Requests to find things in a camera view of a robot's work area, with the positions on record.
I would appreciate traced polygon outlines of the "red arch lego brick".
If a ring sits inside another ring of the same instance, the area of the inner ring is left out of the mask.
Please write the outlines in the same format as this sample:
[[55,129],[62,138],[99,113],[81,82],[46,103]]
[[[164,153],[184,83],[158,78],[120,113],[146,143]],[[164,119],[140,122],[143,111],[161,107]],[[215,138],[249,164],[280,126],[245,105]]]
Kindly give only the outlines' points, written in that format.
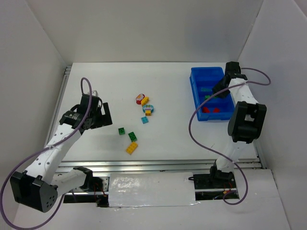
[[207,107],[203,107],[202,108],[202,113],[210,113],[210,110],[209,110],[209,108],[207,108]]

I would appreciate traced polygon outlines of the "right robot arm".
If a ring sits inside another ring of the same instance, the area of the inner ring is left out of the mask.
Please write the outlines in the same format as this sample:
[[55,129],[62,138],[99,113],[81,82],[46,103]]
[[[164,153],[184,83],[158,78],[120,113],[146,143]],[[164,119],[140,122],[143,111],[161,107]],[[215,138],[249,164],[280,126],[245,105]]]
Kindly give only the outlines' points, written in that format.
[[217,97],[231,96],[236,106],[227,128],[230,140],[224,151],[226,157],[218,157],[210,168],[210,178],[212,181],[230,182],[240,155],[261,134],[267,107],[254,98],[238,62],[226,63],[224,77],[213,87],[213,93],[221,90],[224,91]]

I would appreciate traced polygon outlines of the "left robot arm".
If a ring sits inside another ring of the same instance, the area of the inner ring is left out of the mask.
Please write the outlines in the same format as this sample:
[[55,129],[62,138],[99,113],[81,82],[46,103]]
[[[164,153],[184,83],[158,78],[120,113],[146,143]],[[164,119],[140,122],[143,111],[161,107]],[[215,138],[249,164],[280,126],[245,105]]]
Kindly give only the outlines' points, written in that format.
[[83,166],[75,166],[58,177],[54,175],[84,131],[111,124],[108,104],[101,100],[97,91],[83,94],[81,102],[63,114],[46,151],[39,154],[23,172],[14,172],[10,177],[15,201],[46,213],[59,196],[75,188],[86,192],[103,191],[104,180],[95,177],[92,170]]

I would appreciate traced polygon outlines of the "teal rectangular lego brick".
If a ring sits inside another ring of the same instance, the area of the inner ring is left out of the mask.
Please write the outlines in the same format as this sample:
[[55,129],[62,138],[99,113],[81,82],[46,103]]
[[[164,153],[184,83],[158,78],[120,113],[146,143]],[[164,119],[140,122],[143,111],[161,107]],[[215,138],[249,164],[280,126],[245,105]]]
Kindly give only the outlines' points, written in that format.
[[211,89],[201,88],[201,91],[202,91],[202,92],[210,92],[210,91],[211,91]]

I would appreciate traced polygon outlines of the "small light blue lego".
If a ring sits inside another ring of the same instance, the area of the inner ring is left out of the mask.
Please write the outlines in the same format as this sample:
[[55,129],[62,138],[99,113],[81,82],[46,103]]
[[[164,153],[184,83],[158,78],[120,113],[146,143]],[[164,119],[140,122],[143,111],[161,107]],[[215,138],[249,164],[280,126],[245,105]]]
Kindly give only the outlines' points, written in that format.
[[149,120],[148,120],[148,118],[146,116],[142,117],[141,121],[142,121],[143,124],[146,124],[146,123],[149,122]]

